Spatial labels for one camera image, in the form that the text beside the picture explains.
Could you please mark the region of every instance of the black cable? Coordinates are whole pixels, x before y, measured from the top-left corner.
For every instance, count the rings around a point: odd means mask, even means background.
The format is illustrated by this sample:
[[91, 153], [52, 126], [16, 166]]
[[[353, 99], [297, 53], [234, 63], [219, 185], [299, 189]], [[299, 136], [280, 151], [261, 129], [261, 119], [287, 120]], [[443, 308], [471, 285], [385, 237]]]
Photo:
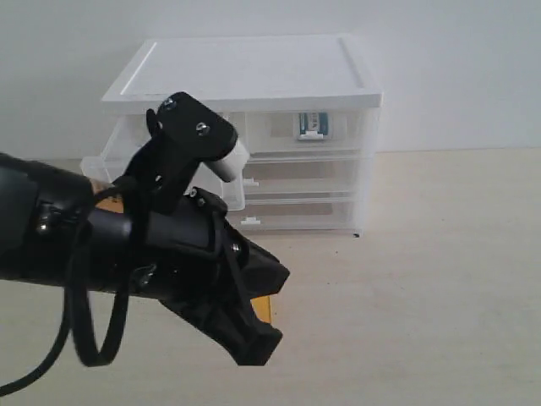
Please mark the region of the black cable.
[[85, 366], [109, 365], [115, 359], [120, 349], [120, 343], [122, 342], [129, 302], [129, 274], [125, 268], [127, 261], [124, 259], [119, 264], [119, 269], [117, 269], [123, 280], [120, 282], [115, 293], [105, 340], [101, 349], [98, 350], [87, 288], [90, 233], [85, 233], [86, 218], [88, 218], [92, 210], [94, 210], [94, 206], [100, 201], [114, 195], [125, 195], [134, 189], [136, 189], [136, 182], [133, 178], [117, 179], [115, 186], [96, 194], [92, 203], [83, 208], [81, 218], [84, 221], [79, 222], [75, 231], [69, 259], [72, 262], [72, 266], [68, 267], [64, 290], [67, 292], [75, 351]]
[[0, 387], [0, 398], [25, 389], [27, 386], [31, 385], [42, 376], [44, 376], [45, 373], [50, 370], [54, 363], [57, 361], [60, 353], [62, 353], [64, 345], [66, 345], [66, 342], [68, 341], [69, 329], [69, 313], [68, 309], [66, 308], [66, 299], [64, 297], [62, 322], [60, 323], [57, 337], [55, 338], [54, 344], [49, 350], [49, 353], [46, 355], [45, 359], [41, 362], [41, 364], [39, 364], [32, 372], [30, 372], [26, 376], [23, 376], [17, 381], [13, 381], [7, 385], [3, 385], [2, 387]]
[[[94, 197], [88, 202], [88, 203], [82, 203], [75, 205], [74, 208], [70, 211], [68, 211], [69, 214], [73, 213], [73, 211], [77, 211], [79, 209], [81, 210], [79, 222], [76, 227], [75, 235], [74, 235], [74, 241], [72, 243], [72, 252], [70, 253], [70, 257], [68, 259], [67, 265], [66, 265], [66, 278], [67, 281], [69, 278], [75, 274], [74, 272], [74, 252], [73, 248], [75, 248], [78, 243], [79, 239], [81, 238], [81, 234], [83, 230], [85, 229], [86, 222], [88, 221], [88, 216], [94, 209], [94, 207], [101, 202], [102, 200], [108, 199], [110, 197], [128, 192], [130, 190], [135, 189], [135, 182], [131, 178], [120, 178], [118, 180], [119, 185], [112, 186], [109, 189], [105, 189], [101, 192], [98, 192]], [[62, 353], [62, 350], [64, 348], [64, 345], [68, 341], [68, 335], [70, 332], [70, 329], [72, 327], [71, 320], [71, 311], [69, 310], [70, 306], [73, 304], [73, 298], [70, 298], [70, 290], [68, 288], [64, 288], [64, 299], [63, 299], [63, 310], [62, 310], [62, 321], [60, 323], [60, 327], [58, 328], [58, 334], [55, 338], [55, 341], [49, 350], [48, 354], [46, 355], [45, 359], [30, 373], [23, 376], [22, 378], [18, 379], [17, 381], [13, 381], [9, 384], [3, 385], [0, 387], [0, 398], [10, 395], [12, 393], [18, 392], [22, 389], [25, 389], [38, 379], [40, 379], [42, 376], [44, 376], [54, 365], [54, 363], [57, 361], [58, 357], [60, 356], [60, 353]], [[123, 325], [120, 333], [118, 334], [118, 330], [116, 331], [117, 335], [117, 343], [115, 342], [113, 345], [112, 351], [112, 357], [114, 358], [114, 355], [116, 355], [118, 348], [120, 344], [120, 340], [122, 340], [122, 333], [123, 333]]]

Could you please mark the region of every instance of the white storage drawer unit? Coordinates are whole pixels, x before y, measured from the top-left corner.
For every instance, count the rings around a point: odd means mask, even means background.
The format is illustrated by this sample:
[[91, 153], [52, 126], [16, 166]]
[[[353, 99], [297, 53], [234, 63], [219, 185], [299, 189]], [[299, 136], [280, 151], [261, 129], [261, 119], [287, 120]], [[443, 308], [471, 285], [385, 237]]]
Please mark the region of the white storage drawer unit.
[[83, 171], [122, 173], [149, 137], [146, 109], [178, 91], [220, 112], [250, 151], [232, 184], [206, 168], [193, 182], [224, 198], [235, 227], [362, 232], [382, 93], [356, 37], [147, 41], [102, 99], [118, 124]]

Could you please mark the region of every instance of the beige table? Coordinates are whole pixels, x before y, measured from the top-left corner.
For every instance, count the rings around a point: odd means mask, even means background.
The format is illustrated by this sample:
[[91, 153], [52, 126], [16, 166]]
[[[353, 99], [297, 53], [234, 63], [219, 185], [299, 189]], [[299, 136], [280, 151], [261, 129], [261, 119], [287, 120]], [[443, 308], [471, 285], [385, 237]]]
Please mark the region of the beige table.
[[[363, 238], [256, 240], [292, 271], [268, 366], [135, 300], [112, 367], [69, 344], [2, 406], [541, 404], [541, 150], [380, 154]], [[2, 381], [41, 360], [61, 296], [0, 283]], [[95, 296], [100, 326], [110, 303]]]

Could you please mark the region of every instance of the translucent plastic drawer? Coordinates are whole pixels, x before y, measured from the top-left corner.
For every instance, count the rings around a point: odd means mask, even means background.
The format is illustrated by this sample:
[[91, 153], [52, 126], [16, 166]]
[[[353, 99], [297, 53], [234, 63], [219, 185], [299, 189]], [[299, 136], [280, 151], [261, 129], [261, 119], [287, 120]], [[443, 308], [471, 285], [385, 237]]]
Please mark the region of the translucent plastic drawer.
[[328, 156], [328, 152], [374, 154], [379, 110], [248, 112], [242, 130], [254, 160]]
[[241, 230], [358, 229], [357, 204], [353, 201], [251, 204], [227, 215]]
[[251, 195], [357, 192], [368, 176], [368, 160], [249, 163], [244, 193]]
[[[82, 160], [83, 174], [88, 178], [111, 183], [124, 173], [132, 156], [149, 138], [144, 115], [121, 117], [103, 152], [99, 156], [87, 156]], [[208, 167], [200, 165], [189, 188], [192, 186], [219, 195], [231, 211], [244, 208], [242, 177], [226, 184]]]

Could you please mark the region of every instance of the white cylinder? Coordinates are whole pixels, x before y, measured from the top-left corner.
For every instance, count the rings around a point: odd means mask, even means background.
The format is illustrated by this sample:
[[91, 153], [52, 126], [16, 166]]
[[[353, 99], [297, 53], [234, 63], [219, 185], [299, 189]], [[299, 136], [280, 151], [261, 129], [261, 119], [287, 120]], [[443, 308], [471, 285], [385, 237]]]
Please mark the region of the white cylinder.
[[237, 144], [229, 154], [220, 161], [205, 162], [205, 165], [224, 182], [232, 182], [243, 172], [244, 165], [246, 165], [249, 158], [248, 150], [242, 141], [238, 139]]

